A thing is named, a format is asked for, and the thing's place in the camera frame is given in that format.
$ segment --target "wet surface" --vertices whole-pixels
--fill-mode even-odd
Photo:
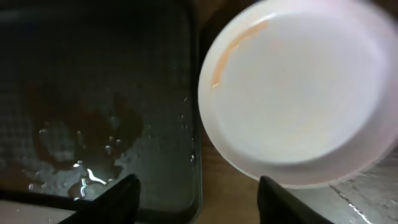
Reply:
[[[41,83],[20,82],[24,108],[33,121],[33,147],[38,159],[53,166],[54,172],[72,170],[74,164],[82,161],[79,167],[94,169],[98,178],[117,179],[120,166],[114,166],[116,159],[132,147],[141,136],[143,122],[141,115],[135,112],[117,93],[113,93],[113,106],[108,114],[95,110],[88,113],[83,109],[84,101],[76,93],[66,100],[54,82],[44,80]],[[55,128],[63,124],[66,135],[74,140],[73,159],[58,161],[51,155],[50,141],[54,140]],[[68,149],[61,143],[62,151]],[[81,194],[69,193],[71,197]]]
[[[93,200],[136,174],[143,208],[192,204],[191,40],[167,9],[0,23],[0,188]]]

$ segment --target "wooden countertop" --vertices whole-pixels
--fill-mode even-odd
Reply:
[[[232,167],[203,132],[203,208],[198,223],[259,223],[258,182]]]

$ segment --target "white plate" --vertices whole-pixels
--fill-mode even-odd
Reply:
[[[398,37],[381,11],[349,0],[269,0],[219,34],[199,108],[221,155],[284,187],[336,184],[398,134]]]

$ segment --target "orange stain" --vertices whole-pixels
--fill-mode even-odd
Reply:
[[[268,27],[268,21],[263,21],[258,23],[257,25],[250,27],[244,32],[240,33],[237,38],[235,38],[231,43],[228,44],[225,51],[221,54],[220,59],[218,60],[215,72],[213,74],[213,81],[211,83],[212,87],[216,87],[220,85],[221,74],[223,73],[226,64],[229,59],[229,55],[239,47],[239,41],[248,40],[254,35],[258,34],[260,30],[264,30]]]

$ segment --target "dark surface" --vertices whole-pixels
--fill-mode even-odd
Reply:
[[[83,198],[83,189],[92,200],[134,173],[140,220],[193,218],[201,177],[188,7],[0,4],[2,198],[43,205],[41,194],[58,195],[48,206],[78,210],[85,201],[69,197]]]
[[[129,175],[92,201],[87,208],[64,219],[60,224],[130,224],[137,217],[140,189],[137,177]]]
[[[257,204],[261,224],[332,224],[266,176],[259,181]]]

